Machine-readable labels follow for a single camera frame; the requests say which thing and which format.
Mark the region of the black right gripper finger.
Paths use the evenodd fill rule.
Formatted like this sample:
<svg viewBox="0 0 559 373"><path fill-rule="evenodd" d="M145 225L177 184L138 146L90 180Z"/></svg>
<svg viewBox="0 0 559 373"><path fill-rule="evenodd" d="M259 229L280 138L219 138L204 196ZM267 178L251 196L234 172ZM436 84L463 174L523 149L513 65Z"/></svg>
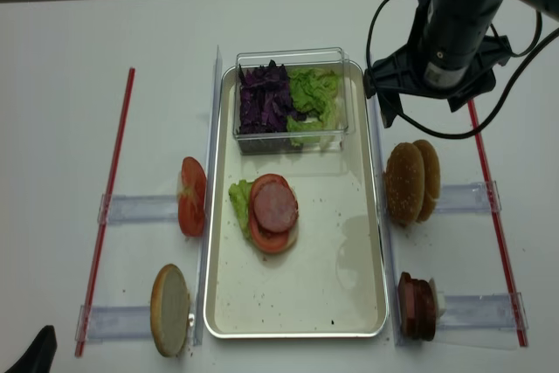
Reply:
<svg viewBox="0 0 559 373"><path fill-rule="evenodd" d="M377 93L380 112L385 128L391 128L394 120L403 114L400 94L381 90Z"/></svg>

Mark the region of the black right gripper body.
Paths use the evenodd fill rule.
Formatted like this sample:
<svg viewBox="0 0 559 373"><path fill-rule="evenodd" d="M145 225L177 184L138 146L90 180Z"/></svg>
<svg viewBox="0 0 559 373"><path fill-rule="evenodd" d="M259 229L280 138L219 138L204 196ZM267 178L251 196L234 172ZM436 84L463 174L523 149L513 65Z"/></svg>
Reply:
<svg viewBox="0 0 559 373"><path fill-rule="evenodd" d="M485 36L473 61L463 72L445 70L432 63L417 66L407 47L403 46L364 72L365 96L370 99L380 92L398 107L401 105L400 94L445 100L455 112L468 101L495 88L493 67L504 66L512 57L507 50L509 46L506 36Z"/></svg>

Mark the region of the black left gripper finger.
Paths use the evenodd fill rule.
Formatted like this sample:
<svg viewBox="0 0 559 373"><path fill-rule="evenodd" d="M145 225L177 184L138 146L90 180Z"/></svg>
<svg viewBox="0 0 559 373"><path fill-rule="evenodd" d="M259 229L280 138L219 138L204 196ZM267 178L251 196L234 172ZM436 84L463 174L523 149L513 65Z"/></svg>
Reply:
<svg viewBox="0 0 559 373"><path fill-rule="evenodd" d="M45 325L6 373L49 373L57 348L55 327Z"/></svg>

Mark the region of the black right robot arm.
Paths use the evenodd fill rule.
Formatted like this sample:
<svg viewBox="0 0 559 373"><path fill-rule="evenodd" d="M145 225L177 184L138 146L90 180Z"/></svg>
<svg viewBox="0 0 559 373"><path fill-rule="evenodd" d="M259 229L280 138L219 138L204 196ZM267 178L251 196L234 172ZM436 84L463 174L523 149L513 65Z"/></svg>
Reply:
<svg viewBox="0 0 559 373"><path fill-rule="evenodd" d="M551 17L558 0L521 0ZM487 31L503 0L418 0L404 46L374 63L370 92L386 117L402 113L403 94L445 100L452 111L495 87L495 65L511 58L506 37Z"/></svg>

